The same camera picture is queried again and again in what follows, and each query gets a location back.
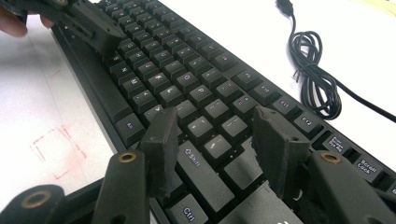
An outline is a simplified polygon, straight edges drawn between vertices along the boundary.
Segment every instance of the cable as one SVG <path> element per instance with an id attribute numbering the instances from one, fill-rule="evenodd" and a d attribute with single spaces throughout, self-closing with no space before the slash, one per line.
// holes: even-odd
<path id="1" fill-rule="evenodd" d="M 323 119 L 336 119 L 342 110 L 341 98 L 337 92 L 337 87 L 340 87 L 356 101 L 396 123 L 395 116 L 359 97 L 335 77 L 321 69 L 318 66 L 322 54 L 322 42 L 319 35 L 313 31 L 295 33 L 296 19 L 292 3 L 289 0 L 277 0 L 276 5 L 286 16 L 291 17 L 293 22 L 289 37 L 289 51 L 293 62 L 298 67 L 294 74 L 297 76 L 297 82 L 299 77 L 304 77 L 301 90 L 303 105 Z"/>

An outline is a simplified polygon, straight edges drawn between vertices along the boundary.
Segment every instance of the finger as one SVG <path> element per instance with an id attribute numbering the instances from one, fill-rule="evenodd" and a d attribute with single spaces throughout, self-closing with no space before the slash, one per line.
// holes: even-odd
<path id="1" fill-rule="evenodd" d="M 3 7 L 0 7 L 0 30 L 15 37 L 23 37 L 27 33 L 26 25 Z"/>
<path id="2" fill-rule="evenodd" d="M 47 28 L 51 28 L 54 24 L 52 21 L 50 21 L 49 19 L 47 19 L 43 16 L 40 16 L 40 20 L 43 23 L 43 25 Z"/>

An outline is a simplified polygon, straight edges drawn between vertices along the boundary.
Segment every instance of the keyboard frame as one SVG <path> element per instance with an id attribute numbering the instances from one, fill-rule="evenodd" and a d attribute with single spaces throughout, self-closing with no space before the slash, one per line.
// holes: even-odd
<path id="1" fill-rule="evenodd" d="M 193 24 L 190 24 L 188 21 L 185 21 L 183 26 L 186 26 L 186 25 L 191 25 L 191 26 L 195 27 Z M 199 28 L 197 28 L 197 27 L 195 27 L 195 28 L 197 29 L 198 32 L 204 34 L 204 32 L 200 31 Z M 73 41 L 73 44 L 72 44 L 73 47 L 71 47 L 70 42 L 68 42 L 69 40 L 66 40 L 62 30 L 59 27 L 57 27 L 57 26 L 52 27 L 52 32 L 54 33 L 55 40 L 59 43 L 60 47 L 62 48 L 67 61 L 70 63 L 72 70 L 74 70 L 76 77 L 78 78 L 78 81 L 79 81 L 83 91 L 87 95 L 87 97 L 92 105 L 92 110 L 94 110 L 94 113 L 97 115 L 100 122 L 102 123 L 102 125 L 106 131 L 105 135 L 108 135 L 112 145 L 117 150 L 117 152 L 123 152 L 123 151 L 127 150 L 125 145 L 120 140 L 120 137 L 119 137 L 118 133 L 116 132 L 109 117 L 107 116 L 105 110 L 102 108 L 100 100 L 97 98 L 96 94 L 94 93 L 94 91 L 91 87 L 90 77 L 94 77 L 94 75 L 91 76 L 91 75 L 85 73 L 84 69 L 82 68 L 82 67 L 84 67 L 85 69 L 88 68 L 88 69 L 92 70 L 93 74 L 105 73 L 106 75 L 108 75 L 108 72 L 103 67 L 103 64 L 100 61 L 100 58 L 92 50 L 91 47 L 89 47 L 87 44 L 83 43 L 83 41 L 79 40 L 78 38 L 76 38 Z M 231 78 L 233 76 L 237 75 L 239 72 L 242 72 L 246 68 L 251 68 L 248 64 L 246 64 L 242 60 L 240 60 L 236 55 L 234 55 L 234 56 L 235 56 L 236 60 L 238 61 L 238 63 L 236 66 L 234 66 L 233 68 L 231 68 L 230 70 L 227 71 L 227 75 L 228 75 L 228 76 L 226 76 L 227 80 L 231 80 Z M 266 82 L 267 81 L 271 82 L 271 80 L 269 80 L 265 77 L 261 77 L 261 80 L 264 80 Z M 275 87 L 277 87 L 277 90 L 280 93 L 280 95 L 289 97 L 290 100 L 292 100 L 294 103 L 296 103 L 298 105 L 298 107 L 301 110 L 300 114 L 303 112 L 307 112 L 310 115 L 317 118 L 318 120 L 321 120 L 320 124 L 323 126 L 322 130 L 319 133 L 317 133 L 315 135 L 315 137 L 310 139 L 311 145 L 310 145 L 309 149 L 311 151 L 315 150 L 312 146 L 313 145 L 312 143 L 315 143 L 317 140 L 319 140 L 319 138 L 323 134 L 325 134 L 325 132 L 330 131 L 332 133 L 340 133 L 349 142 L 351 147 L 356 152 L 360 153 L 361 155 L 368 155 L 371 159 L 373 159 L 375 162 L 377 162 L 379 165 L 381 165 L 384 168 L 384 175 L 388 175 L 388 176 L 396 178 L 396 173 L 393 172 L 391 169 L 389 169 L 388 166 L 386 166 L 381 161 L 377 160 L 371 154 L 366 152 L 363 148 L 359 147 L 357 144 L 355 144 L 353 141 L 351 141 L 349 138 L 347 138 L 347 136 L 344 136 L 341 132 L 338 132 L 332 125 L 330 125 L 329 123 L 325 122 L 324 120 L 319 118 L 317 115 L 312 113 L 310 110 L 308 110 L 306 107 L 304 107 L 300 102 L 296 101 L 293 97 L 291 97 L 285 91 L 280 89 L 276 84 L 274 84 L 274 83 L 272 83 L 272 84 Z M 95 181 L 95 182 L 91 183 L 90 185 L 86 186 L 85 188 L 79 189 L 76 192 L 66 196 L 66 200 L 67 200 L 67 204 L 68 204 L 68 211 L 67 211 L 68 220 L 79 220 L 80 218 L 84 218 L 89 215 L 89 211 L 94 208 L 94 203 L 95 203 L 97 196 L 99 194 L 101 183 L 102 183 L 102 179 Z M 163 212 L 163 210 L 161 209 L 159 204 L 156 202 L 156 200 L 150 199 L 149 202 L 150 202 L 151 212 L 156 217 L 157 221 L 159 223 L 170 223 L 169 220 L 167 219 L 165 213 Z"/>

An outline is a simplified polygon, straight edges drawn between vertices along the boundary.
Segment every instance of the keyboard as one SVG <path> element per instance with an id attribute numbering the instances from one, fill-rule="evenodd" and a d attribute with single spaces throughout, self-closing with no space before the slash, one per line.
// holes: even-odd
<path id="1" fill-rule="evenodd" d="M 150 199 L 156 222 L 303 223 L 255 160 L 258 105 L 281 114 L 311 151 L 347 158 L 375 190 L 395 197 L 391 169 L 160 1 L 97 6 L 126 34 L 113 55 L 98 54 L 65 26 L 52 30 L 111 144 L 118 152 L 137 148 L 156 113 L 177 108 L 174 188 L 169 197 Z M 101 183 L 66 197 L 68 223 L 91 220 Z"/>

